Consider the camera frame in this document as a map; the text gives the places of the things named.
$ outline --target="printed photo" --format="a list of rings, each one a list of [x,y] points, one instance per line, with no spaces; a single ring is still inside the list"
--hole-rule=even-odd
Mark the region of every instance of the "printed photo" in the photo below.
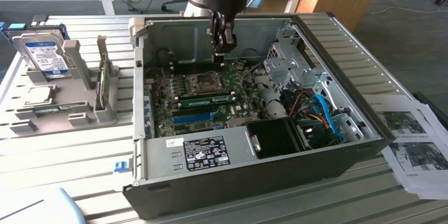
[[[389,147],[405,172],[448,169],[448,161],[433,143],[392,143]]]
[[[377,114],[393,134],[426,133],[410,112],[384,111]]]

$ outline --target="circuit board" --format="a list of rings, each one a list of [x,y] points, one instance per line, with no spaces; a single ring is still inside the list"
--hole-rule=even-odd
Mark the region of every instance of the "circuit board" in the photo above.
[[[250,104],[258,99],[256,87],[246,88],[249,99],[241,86],[241,78],[248,70],[249,68],[242,67],[240,62],[229,62],[220,71],[176,74],[172,69],[157,68],[152,75],[150,73],[145,75],[145,83],[152,84],[152,89],[156,90],[153,97],[156,137],[236,127],[246,121],[257,120],[258,111]],[[194,106],[185,108],[182,103],[185,98],[201,102],[190,103]],[[182,119],[186,117],[177,115],[188,115],[188,120],[194,121],[184,122]]]

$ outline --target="white cable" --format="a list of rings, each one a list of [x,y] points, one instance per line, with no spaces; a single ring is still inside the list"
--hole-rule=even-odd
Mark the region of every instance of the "white cable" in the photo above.
[[[412,9],[405,9],[405,8],[400,8],[400,7],[388,7],[382,11],[376,12],[376,13],[370,13],[370,14],[382,14],[382,13],[385,13],[390,9],[408,10],[408,11],[416,12],[416,13],[448,13],[448,10],[436,10],[436,11],[432,11],[432,12],[425,12],[422,10],[412,10]]]

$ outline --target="blue pcie slot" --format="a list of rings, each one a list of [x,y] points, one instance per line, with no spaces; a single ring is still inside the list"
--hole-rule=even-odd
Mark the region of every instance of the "blue pcie slot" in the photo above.
[[[190,122],[200,122],[200,121],[212,121],[217,112],[218,110],[208,114],[178,116],[173,118],[173,123],[177,124],[177,123],[190,123]]]

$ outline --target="metal table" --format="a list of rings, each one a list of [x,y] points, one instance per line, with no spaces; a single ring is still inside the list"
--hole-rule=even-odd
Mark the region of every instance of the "metal table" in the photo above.
[[[362,94],[410,97],[334,18],[326,14],[300,16]],[[108,36],[109,57],[121,68],[120,122],[102,129],[0,140],[0,202],[8,200],[10,193],[58,186],[74,199],[88,223],[144,223],[121,192],[114,191],[130,173],[112,174],[114,161],[124,160],[133,148],[130,17],[49,17],[46,24],[64,23],[70,38],[80,41],[88,65],[100,59],[97,35]],[[5,106],[21,92],[20,83],[28,82],[22,74],[24,61],[16,55],[0,86],[2,120],[9,116]],[[376,156],[357,163],[338,178],[146,223],[440,223],[448,220],[446,213],[448,201],[420,200],[408,194],[382,157]]]

